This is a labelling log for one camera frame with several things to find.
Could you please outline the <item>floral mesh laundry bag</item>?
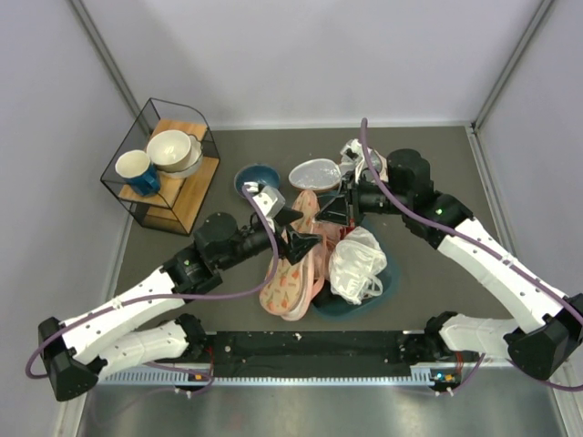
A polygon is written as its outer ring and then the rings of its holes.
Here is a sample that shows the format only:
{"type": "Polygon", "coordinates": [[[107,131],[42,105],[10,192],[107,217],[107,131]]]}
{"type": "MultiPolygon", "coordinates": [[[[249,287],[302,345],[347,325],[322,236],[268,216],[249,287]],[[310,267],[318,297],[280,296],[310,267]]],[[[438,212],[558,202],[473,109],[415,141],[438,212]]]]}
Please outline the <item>floral mesh laundry bag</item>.
{"type": "MultiPolygon", "coordinates": [[[[317,234],[314,232],[315,216],[320,206],[316,194],[311,190],[302,191],[292,208],[301,211],[304,217],[293,222],[291,228],[301,233],[317,234]]],[[[299,320],[306,314],[311,301],[327,280],[316,277],[314,251],[317,246],[297,264],[291,264],[287,259],[270,263],[276,269],[275,276],[259,295],[260,304],[267,312],[287,321],[299,320]]]]}

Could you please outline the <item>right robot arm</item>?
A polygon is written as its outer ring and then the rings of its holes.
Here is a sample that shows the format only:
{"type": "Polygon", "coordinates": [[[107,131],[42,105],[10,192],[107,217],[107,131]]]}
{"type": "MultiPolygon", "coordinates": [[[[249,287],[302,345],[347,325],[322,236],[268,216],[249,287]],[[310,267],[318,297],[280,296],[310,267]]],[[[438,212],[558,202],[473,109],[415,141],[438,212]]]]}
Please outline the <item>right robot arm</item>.
{"type": "Polygon", "coordinates": [[[353,140],[338,194],[317,219],[358,225],[367,214],[398,215],[409,231],[451,259],[510,313],[508,320],[446,311],[427,322],[425,349],[443,361],[456,351],[507,359],[528,376],[548,380],[582,343],[582,297],[569,297],[536,277],[492,238],[473,212],[435,189],[429,162],[413,149],[386,160],[353,140]]]}

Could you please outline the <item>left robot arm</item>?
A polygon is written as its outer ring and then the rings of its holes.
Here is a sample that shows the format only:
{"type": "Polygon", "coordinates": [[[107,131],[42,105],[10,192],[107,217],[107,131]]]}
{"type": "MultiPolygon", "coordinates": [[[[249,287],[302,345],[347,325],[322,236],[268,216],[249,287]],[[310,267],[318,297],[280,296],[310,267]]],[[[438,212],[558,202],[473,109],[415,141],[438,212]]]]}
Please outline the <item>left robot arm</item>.
{"type": "Polygon", "coordinates": [[[247,226],[224,212],[205,219],[193,241],[130,290],[67,320],[50,317],[37,328],[38,350],[57,401],[71,401],[106,377],[139,364],[206,352],[199,320],[183,314],[157,328],[142,325],[193,300],[216,300],[221,272],[265,250],[297,267],[322,242],[309,216],[284,208],[275,217],[254,213],[247,226]]]}

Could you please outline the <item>pink bra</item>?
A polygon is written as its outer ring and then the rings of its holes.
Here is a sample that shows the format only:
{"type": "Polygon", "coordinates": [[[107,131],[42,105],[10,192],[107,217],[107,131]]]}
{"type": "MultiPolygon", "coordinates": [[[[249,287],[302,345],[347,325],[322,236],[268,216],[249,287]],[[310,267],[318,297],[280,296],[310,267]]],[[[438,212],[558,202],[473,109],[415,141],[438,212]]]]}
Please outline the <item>pink bra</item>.
{"type": "Polygon", "coordinates": [[[328,279],[330,258],[342,239],[343,226],[317,221],[314,232],[322,237],[322,242],[314,251],[316,277],[328,279]]]}

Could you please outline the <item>red bra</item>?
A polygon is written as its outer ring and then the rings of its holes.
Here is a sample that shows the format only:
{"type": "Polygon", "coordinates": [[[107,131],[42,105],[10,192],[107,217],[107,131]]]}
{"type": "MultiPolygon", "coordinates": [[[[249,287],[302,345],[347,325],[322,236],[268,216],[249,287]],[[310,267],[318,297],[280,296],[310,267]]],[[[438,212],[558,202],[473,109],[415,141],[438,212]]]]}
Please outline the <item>red bra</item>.
{"type": "Polygon", "coordinates": [[[341,226],[340,227],[340,239],[345,239],[355,229],[356,229],[356,226],[341,226]]]}

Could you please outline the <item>white insulated lunch bag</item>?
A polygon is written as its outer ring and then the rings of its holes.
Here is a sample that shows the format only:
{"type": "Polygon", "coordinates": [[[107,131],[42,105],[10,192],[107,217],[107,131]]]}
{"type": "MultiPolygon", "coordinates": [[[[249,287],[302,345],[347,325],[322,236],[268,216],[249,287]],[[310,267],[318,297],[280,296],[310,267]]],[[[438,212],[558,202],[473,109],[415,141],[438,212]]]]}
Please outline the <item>white insulated lunch bag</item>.
{"type": "MultiPolygon", "coordinates": [[[[316,158],[305,161],[296,166],[289,174],[288,180],[297,189],[309,189],[322,192],[338,188],[343,175],[338,164],[328,158],[316,158]]],[[[371,170],[367,168],[356,183],[361,181],[373,181],[371,170]]]]}

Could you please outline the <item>white bra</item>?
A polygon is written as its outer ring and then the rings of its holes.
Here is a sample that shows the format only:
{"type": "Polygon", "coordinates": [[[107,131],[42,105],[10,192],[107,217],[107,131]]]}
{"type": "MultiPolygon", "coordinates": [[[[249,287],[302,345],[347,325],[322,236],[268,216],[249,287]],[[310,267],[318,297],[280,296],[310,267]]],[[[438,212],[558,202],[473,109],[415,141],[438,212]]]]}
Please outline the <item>white bra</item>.
{"type": "Polygon", "coordinates": [[[386,267],[387,258],[373,233],[357,227],[336,245],[330,257],[332,294],[352,305],[378,297],[384,292],[379,275],[386,267]]]}

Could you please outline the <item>dark blue ceramic bowl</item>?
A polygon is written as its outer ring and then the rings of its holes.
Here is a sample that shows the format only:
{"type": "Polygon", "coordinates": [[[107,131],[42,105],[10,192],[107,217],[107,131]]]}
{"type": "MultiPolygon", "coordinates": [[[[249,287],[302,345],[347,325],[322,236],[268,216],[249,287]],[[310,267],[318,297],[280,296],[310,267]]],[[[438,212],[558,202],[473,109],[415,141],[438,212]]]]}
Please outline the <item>dark blue ceramic bowl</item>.
{"type": "Polygon", "coordinates": [[[251,164],[242,168],[234,177],[234,187],[241,197],[243,197],[243,186],[246,182],[279,188],[281,178],[277,170],[268,165],[251,164]]]}

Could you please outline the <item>black garment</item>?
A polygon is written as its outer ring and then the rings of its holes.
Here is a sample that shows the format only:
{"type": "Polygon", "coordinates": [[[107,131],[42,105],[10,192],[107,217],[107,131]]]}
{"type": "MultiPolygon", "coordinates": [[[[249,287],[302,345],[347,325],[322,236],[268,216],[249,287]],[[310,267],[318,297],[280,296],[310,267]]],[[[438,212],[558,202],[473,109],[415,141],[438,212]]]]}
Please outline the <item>black garment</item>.
{"type": "Polygon", "coordinates": [[[331,293],[330,290],[323,290],[312,300],[316,308],[329,307],[337,302],[340,297],[331,293]]]}

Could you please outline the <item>teal plastic basin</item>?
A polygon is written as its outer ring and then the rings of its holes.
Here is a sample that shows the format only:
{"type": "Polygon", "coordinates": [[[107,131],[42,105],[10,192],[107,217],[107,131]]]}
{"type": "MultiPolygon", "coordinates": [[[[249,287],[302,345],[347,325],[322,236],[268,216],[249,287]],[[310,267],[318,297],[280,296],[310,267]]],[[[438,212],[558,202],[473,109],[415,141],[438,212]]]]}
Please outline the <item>teal plastic basin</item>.
{"type": "MultiPolygon", "coordinates": [[[[384,245],[377,238],[372,223],[367,219],[358,227],[363,227],[373,233],[380,244],[381,250],[384,252],[387,258],[387,267],[379,275],[379,278],[384,285],[384,292],[378,297],[364,300],[361,305],[352,305],[340,296],[337,302],[329,307],[316,308],[312,304],[312,308],[317,314],[329,320],[347,320],[364,314],[366,311],[379,306],[386,299],[392,297],[396,293],[399,286],[400,269],[396,265],[396,262],[391,257],[391,255],[387,253],[384,245]]],[[[331,283],[329,279],[324,282],[322,291],[323,290],[331,290],[331,283]]]]}

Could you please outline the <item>white bowl underneath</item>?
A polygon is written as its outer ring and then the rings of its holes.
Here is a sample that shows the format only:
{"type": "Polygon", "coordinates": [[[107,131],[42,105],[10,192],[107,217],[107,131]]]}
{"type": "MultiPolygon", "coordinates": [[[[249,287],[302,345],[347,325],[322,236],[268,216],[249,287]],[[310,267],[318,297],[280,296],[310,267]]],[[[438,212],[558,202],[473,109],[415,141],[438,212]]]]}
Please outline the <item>white bowl underneath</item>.
{"type": "Polygon", "coordinates": [[[170,165],[169,168],[160,168],[159,171],[162,175],[168,178],[183,179],[192,176],[198,171],[203,158],[202,146],[193,135],[189,135],[189,140],[190,150],[188,155],[178,164],[170,165]]]}

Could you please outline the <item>cream ceramic bowl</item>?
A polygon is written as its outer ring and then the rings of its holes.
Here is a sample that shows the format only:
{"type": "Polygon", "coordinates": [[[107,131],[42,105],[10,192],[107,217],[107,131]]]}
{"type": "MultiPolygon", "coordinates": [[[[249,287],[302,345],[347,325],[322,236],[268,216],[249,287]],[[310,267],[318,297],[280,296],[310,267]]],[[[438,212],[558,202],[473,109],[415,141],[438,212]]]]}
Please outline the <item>cream ceramic bowl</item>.
{"type": "Polygon", "coordinates": [[[191,157],[190,136],[171,129],[154,136],[147,144],[146,153],[152,163],[166,172],[178,172],[187,167],[191,157]]]}

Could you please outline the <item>blue mug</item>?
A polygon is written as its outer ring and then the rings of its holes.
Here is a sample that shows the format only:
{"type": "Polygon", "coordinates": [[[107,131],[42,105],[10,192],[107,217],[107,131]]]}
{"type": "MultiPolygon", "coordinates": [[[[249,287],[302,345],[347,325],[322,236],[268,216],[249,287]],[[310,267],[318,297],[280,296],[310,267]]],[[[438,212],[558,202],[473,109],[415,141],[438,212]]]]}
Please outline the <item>blue mug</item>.
{"type": "Polygon", "coordinates": [[[143,150],[130,150],[121,155],[115,164],[115,170],[142,197],[154,196],[161,189],[157,170],[143,150]]]}

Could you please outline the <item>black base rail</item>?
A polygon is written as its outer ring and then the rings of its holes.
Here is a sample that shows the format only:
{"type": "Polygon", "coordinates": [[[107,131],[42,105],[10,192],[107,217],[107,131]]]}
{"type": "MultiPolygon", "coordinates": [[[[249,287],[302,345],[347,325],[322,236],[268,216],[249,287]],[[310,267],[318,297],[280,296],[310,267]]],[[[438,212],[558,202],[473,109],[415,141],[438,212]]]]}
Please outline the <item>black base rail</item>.
{"type": "Polygon", "coordinates": [[[210,364],[223,378],[408,376],[419,363],[457,362],[423,333],[373,331],[219,331],[192,353],[161,364],[210,364]]]}

